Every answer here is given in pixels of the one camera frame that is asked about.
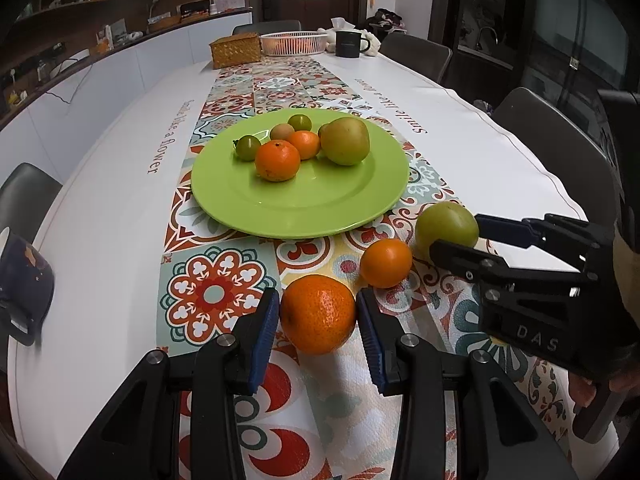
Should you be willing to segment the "person's right hand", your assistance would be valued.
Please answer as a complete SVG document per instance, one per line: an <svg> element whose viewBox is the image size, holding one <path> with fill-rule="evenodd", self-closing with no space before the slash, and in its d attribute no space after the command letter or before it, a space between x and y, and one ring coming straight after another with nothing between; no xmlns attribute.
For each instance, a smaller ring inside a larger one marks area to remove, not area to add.
<svg viewBox="0 0 640 480"><path fill-rule="evenodd" d="M640 366L634 361L614 375L608 385L598 386L585 377L568 373L568 394L578 408L588 408L596 394L607 388L612 393L623 393L626 396L638 396L640 389Z"/></svg>

